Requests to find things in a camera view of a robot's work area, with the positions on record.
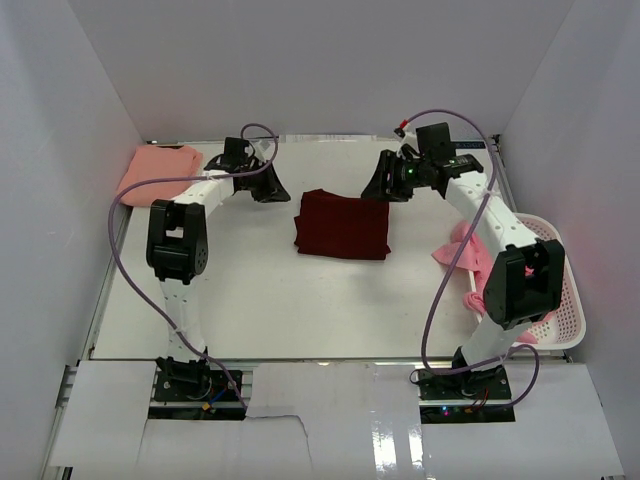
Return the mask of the dark red t shirt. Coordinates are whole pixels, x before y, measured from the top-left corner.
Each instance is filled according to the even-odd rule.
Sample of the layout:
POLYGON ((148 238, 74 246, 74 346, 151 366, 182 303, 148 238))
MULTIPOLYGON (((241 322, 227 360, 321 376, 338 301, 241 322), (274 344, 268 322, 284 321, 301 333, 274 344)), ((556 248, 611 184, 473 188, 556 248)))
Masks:
POLYGON ((294 218, 300 254, 346 260, 383 261, 388 245, 389 205, 322 189, 302 195, 294 218))

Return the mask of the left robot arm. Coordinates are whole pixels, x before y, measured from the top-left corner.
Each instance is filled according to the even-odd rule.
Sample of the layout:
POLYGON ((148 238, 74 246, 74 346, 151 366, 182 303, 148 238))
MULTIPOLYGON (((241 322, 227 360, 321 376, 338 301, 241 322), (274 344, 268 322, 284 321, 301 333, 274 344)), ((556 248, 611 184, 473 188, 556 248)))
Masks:
POLYGON ((207 221, 225 200, 242 191, 257 203, 291 200, 268 163, 269 142, 228 137, 223 152, 209 161, 204 178, 181 194, 150 207, 146 261, 159 281, 168 326, 167 355, 197 361, 207 351, 202 335, 196 279, 209 259, 207 221))

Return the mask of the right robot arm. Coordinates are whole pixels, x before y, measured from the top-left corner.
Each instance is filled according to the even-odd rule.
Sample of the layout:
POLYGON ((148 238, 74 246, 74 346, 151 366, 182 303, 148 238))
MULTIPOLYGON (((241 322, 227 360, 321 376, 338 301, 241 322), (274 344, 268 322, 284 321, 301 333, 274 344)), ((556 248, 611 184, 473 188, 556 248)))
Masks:
POLYGON ((525 227, 494 192, 495 175, 471 154, 459 155, 445 122, 395 130, 399 145, 384 150, 362 198, 407 202, 418 188, 437 192, 468 221, 492 261, 482 296, 485 314, 472 336, 455 352, 448 369, 453 390, 472 399, 488 385, 490 370, 515 351, 515 341, 561 303, 565 250, 525 227))

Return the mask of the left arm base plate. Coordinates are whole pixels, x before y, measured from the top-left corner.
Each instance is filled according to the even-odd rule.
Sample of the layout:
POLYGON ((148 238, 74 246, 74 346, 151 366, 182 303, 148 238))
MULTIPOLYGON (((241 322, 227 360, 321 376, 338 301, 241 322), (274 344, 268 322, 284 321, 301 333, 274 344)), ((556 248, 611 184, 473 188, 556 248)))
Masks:
POLYGON ((205 360, 178 361, 173 357, 155 360, 156 377, 152 400, 162 406, 218 402, 238 402, 238 390, 242 389, 243 373, 231 370, 211 369, 205 360))

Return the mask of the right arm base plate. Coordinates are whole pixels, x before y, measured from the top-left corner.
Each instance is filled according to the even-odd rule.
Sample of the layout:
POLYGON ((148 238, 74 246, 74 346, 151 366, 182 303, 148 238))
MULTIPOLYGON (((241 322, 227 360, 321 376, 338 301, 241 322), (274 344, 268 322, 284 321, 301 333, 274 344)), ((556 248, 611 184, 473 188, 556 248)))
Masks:
POLYGON ((418 387, 419 397, 425 401, 511 399, 504 367, 446 376, 416 369, 410 373, 409 381, 418 387))

